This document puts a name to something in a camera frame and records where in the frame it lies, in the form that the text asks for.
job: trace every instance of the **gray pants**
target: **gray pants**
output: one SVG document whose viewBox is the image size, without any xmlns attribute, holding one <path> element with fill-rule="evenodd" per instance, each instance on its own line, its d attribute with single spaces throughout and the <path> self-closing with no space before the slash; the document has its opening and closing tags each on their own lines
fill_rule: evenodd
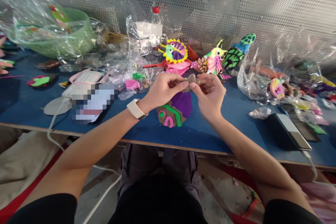
<svg viewBox="0 0 336 224">
<path fill-rule="evenodd" d="M 179 181 L 185 190 L 200 202 L 200 176 L 197 155 L 177 149 L 164 149 L 162 158 L 156 147 L 127 144 L 121 153 L 121 174 L 118 199 L 134 183 L 145 176 L 165 174 Z"/>
</svg>

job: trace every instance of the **blue tabletop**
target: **blue tabletop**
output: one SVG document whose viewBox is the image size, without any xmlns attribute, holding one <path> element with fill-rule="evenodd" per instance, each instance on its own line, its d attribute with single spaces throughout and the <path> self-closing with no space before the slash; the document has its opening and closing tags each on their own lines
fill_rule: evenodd
<svg viewBox="0 0 336 224">
<path fill-rule="evenodd" d="M 0 122 L 16 125 L 26 125 L 48 128 L 52 116 L 45 115 L 43 108 L 51 100 L 60 97 L 63 88 L 58 83 L 67 81 L 74 73 L 59 72 L 57 69 L 42 70 L 34 65 L 48 60 L 32 51 L 21 51 L 6 57 L 16 62 L 15 67 L 9 69 L 8 75 L 25 75 L 21 78 L 0 79 Z M 46 88 L 33 89 L 26 82 L 31 78 L 44 73 L 59 73 L 58 79 Z M 227 89 L 222 105 L 223 116 L 246 136 L 251 138 L 263 149 L 268 151 L 278 160 L 308 163 L 299 151 L 281 150 L 275 143 L 272 134 L 264 121 L 253 119 L 248 113 L 260 108 L 255 101 L 246 97 L 238 88 L 236 79 L 227 81 L 224 86 Z M 132 99 L 141 99 L 145 94 L 136 94 L 132 98 L 121 101 L 116 100 L 103 122 L 118 114 L 126 108 Z M 168 128 L 160 126 L 155 111 L 149 113 L 147 118 L 139 121 L 124 138 L 150 142 L 156 145 L 170 145 L 176 147 L 193 148 L 203 152 L 232 153 L 228 146 L 218 137 L 210 125 L 203 119 L 196 96 L 191 93 L 193 109 L 190 117 L 182 127 Z M 269 106 L 272 112 L 279 110 Z M 313 151 L 310 152 L 313 162 L 321 166 L 336 167 L 336 116 L 335 111 L 324 109 L 324 117 L 331 126 L 323 128 L 328 135 L 320 135 L 321 142 L 309 142 Z M 59 115 L 56 118 L 54 129 L 76 133 L 86 133 L 96 125 L 78 125 L 71 119 L 71 112 Z"/>
</svg>

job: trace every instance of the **wrist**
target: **wrist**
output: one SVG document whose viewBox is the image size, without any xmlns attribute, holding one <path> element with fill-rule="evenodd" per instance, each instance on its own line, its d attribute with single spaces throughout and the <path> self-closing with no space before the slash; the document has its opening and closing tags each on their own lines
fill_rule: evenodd
<svg viewBox="0 0 336 224">
<path fill-rule="evenodd" d="M 145 114 L 149 113 L 152 109 L 151 103 L 147 101 L 146 97 L 142 98 L 140 101 L 136 103 L 139 109 Z"/>
<path fill-rule="evenodd" d="M 210 117 L 207 117 L 206 120 L 211 125 L 216 125 L 218 123 L 221 124 L 221 123 L 223 123 L 225 121 L 225 119 L 224 119 L 224 117 L 222 116 L 221 113 L 212 114 Z"/>
</svg>

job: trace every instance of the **smartwatch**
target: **smartwatch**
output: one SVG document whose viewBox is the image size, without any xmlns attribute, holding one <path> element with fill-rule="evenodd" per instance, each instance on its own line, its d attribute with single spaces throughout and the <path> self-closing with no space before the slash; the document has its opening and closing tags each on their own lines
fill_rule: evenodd
<svg viewBox="0 0 336 224">
<path fill-rule="evenodd" d="M 127 104 L 128 110 L 134 115 L 134 117 L 138 120 L 144 119 L 146 116 L 148 116 L 148 113 L 145 114 L 141 111 L 141 109 L 138 107 L 137 102 L 140 101 L 139 99 L 134 99 L 129 104 Z"/>
</svg>

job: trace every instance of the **floor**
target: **floor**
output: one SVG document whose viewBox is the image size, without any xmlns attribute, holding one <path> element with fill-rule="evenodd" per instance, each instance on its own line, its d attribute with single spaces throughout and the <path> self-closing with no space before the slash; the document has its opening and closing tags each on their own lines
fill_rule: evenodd
<svg viewBox="0 0 336 224">
<path fill-rule="evenodd" d="M 100 162 L 99 166 L 120 169 L 120 153 L 123 147 L 114 147 Z M 209 224 L 232 223 L 230 212 L 238 215 L 244 213 L 250 206 L 253 197 L 251 190 L 243 183 L 234 183 L 231 176 L 221 171 L 221 162 L 215 159 L 198 159 L 198 172 L 202 178 L 200 196 L 201 205 L 206 221 Z M 109 171 L 93 168 L 86 180 L 79 198 L 75 224 L 82 224 L 94 205 L 99 201 L 105 190 L 117 179 L 117 175 Z M 106 224 L 117 205 L 117 185 L 113 187 L 89 224 Z M 249 219 L 262 223 L 263 206 L 258 204 Z"/>
</svg>

